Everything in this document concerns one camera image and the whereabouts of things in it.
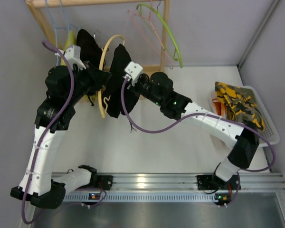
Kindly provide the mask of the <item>black trousers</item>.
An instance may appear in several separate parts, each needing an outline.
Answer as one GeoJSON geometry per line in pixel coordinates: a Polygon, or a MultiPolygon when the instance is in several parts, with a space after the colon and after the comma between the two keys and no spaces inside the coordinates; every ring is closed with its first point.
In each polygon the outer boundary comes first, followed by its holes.
{"type": "Polygon", "coordinates": [[[120,44],[114,51],[114,57],[109,72],[112,74],[102,93],[103,98],[108,98],[103,102],[103,107],[107,106],[107,114],[110,117],[118,118],[125,115],[122,108],[121,88],[124,82],[124,69],[131,62],[131,57],[124,45],[120,44]]]}

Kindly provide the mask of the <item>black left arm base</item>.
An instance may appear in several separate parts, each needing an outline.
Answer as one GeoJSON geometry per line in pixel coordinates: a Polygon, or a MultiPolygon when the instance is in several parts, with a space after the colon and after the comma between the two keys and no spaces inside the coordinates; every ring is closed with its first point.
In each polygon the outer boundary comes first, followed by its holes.
{"type": "Polygon", "coordinates": [[[110,190],[113,185],[113,176],[112,175],[98,175],[94,181],[94,188],[110,190]]]}

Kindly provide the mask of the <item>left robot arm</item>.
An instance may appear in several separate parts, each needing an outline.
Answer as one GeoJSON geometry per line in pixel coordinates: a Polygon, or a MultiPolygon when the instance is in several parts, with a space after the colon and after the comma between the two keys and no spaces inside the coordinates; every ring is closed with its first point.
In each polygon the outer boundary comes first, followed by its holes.
{"type": "Polygon", "coordinates": [[[75,105],[88,93],[101,90],[112,74],[85,62],[85,68],[69,71],[67,66],[55,66],[45,80],[47,97],[37,110],[34,142],[25,175],[10,195],[29,201],[41,209],[56,209],[70,192],[97,184],[97,170],[80,165],[59,178],[52,178],[59,145],[75,115],[75,105]]]}

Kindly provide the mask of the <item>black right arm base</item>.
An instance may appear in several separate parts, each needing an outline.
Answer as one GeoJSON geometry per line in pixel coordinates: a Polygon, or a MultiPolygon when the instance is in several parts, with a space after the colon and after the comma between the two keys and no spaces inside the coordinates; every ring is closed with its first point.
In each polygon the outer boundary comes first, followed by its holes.
{"type": "Polygon", "coordinates": [[[236,190],[239,179],[237,175],[233,175],[230,180],[223,181],[214,174],[203,174],[197,176],[199,190],[236,190]]]}

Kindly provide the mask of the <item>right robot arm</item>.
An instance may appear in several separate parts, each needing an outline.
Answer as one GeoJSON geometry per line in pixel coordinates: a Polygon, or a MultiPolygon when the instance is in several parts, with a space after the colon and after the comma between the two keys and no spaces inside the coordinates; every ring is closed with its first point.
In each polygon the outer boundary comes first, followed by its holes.
{"type": "Polygon", "coordinates": [[[129,90],[158,105],[160,112],[175,120],[192,124],[220,139],[231,149],[215,168],[210,179],[215,189],[225,187],[239,170],[249,168],[259,147],[259,135],[252,122],[241,124],[226,120],[174,91],[173,81],[163,72],[151,76],[134,70],[125,71],[129,90]]]}

